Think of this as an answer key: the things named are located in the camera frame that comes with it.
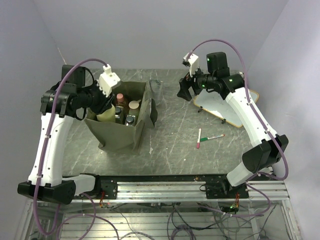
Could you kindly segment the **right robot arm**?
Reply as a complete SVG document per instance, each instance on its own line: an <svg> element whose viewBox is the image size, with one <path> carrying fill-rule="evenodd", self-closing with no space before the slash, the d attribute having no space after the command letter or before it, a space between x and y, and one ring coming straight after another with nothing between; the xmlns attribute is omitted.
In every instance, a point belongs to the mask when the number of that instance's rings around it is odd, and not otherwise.
<svg viewBox="0 0 320 240"><path fill-rule="evenodd" d="M197 55L192 53L183 57L182 63L189 68L189 72L179 80L177 96L191 101L189 89L195 95L202 90L216 92L235 111L244 126L252 149L242 154L241 163L226 175L227 182L220 186L221 194L231 198L238 192L239 185L282 160L289 140L286 135L279 135L257 109L245 88L244 77L239 73L230 73L224 52L207 54L206 62L208 72L203 73Z"/></svg>

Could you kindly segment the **yellow pump bottle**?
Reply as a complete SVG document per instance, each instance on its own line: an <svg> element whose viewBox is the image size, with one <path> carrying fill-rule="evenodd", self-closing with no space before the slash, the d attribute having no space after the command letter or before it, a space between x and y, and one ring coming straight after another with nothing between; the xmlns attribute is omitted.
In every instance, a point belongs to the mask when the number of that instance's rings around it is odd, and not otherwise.
<svg viewBox="0 0 320 240"><path fill-rule="evenodd" d="M104 111L101 114L97 114L96 118L97 118L97 121L99 121L99 122L115 123L116 122L116 108L115 108L115 106L112 104L111 108L107 109L106 111Z"/></svg>

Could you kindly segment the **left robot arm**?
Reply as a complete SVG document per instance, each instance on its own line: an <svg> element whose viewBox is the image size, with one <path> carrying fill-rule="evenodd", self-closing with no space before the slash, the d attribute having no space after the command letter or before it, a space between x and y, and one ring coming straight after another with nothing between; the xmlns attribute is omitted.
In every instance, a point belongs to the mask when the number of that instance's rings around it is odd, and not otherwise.
<svg viewBox="0 0 320 240"><path fill-rule="evenodd" d="M62 176L62 163L68 132L79 120L77 110L91 110L96 115L111 109L115 97L112 90L120 78L110 65L89 86L85 85L84 66L63 65L61 81L41 97L41 133L36 158L27 181L17 186L18 194L39 201L68 205L82 193L96 199L102 193L101 178L93 173L74 177Z"/></svg>

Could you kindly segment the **small clear bottle grey cap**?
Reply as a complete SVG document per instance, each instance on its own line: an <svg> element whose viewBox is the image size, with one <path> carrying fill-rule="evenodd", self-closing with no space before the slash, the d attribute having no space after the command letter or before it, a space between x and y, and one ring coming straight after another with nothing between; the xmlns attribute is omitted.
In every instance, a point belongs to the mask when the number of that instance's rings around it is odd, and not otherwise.
<svg viewBox="0 0 320 240"><path fill-rule="evenodd" d="M125 118L124 124L126 126L133 126L134 127L136 125L136 116L128 114Z"/></svg>

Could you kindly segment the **green bottle beige cap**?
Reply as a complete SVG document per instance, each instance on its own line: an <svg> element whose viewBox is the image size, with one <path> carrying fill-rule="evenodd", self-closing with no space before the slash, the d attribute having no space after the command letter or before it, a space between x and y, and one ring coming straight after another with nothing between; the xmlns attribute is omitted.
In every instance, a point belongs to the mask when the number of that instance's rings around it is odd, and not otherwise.
<svg viewBox="0 0 320 240"><path fill-rule="evenodd" d="M141 100L132 100L129 102L129 115L135 116L136 118L139 116L140 113L140 103Z"/></svg>

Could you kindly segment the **olive canvas bag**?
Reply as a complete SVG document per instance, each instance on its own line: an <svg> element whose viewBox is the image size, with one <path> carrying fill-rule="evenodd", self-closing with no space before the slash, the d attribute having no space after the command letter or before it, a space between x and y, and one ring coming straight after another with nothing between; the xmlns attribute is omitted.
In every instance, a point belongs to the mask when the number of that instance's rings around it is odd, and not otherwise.
<svg viewBox="0 0 320 240"><path fill-rule="evenodd" d="M116 122L100 122L92 110L88 110L84 122L99 141L99 148L105 152L136 152L139 148L143 131L153 129L158 119L156 102L149 82L124 81L112 91L124 94L127 100L140 100L139 114L134 126Z"/></svg>

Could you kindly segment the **clear tube with dark label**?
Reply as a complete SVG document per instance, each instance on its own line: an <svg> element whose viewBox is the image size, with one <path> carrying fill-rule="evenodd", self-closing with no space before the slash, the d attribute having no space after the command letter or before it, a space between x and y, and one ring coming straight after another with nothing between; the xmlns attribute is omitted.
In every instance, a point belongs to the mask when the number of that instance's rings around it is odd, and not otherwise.
<svg viewBox="0 0 320 240"><path fill-rule="evenodd" d="M162 93L162 89L163 89L163 81L162 80L150 79L149 85L150 85L151 91L153 92L154 95L158 95L158 94Z"/></svg>

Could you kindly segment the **clear bottle with black label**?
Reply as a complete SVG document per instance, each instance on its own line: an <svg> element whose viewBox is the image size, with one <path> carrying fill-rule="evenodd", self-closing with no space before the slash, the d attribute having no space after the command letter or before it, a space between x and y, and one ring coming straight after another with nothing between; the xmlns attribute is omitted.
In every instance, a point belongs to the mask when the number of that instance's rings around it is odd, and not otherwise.
<svg viewBox="0 0 320 240"><path fill-rule="evenodd" d="M124 108L122 106L115 107L115 122L121 125L125 122Z"/></svg>

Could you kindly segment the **orange bottle pink cap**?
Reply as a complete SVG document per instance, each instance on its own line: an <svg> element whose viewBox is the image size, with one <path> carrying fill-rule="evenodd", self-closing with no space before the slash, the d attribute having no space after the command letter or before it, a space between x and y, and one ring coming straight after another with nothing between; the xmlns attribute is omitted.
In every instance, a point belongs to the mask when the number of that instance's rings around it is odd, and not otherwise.
<svg viewBox="0 0 320 240"><path fill-rule="evenodd" d="M122 93L118 93L116 95L116 105L123 108L128 106L128 101Z"/></svg>

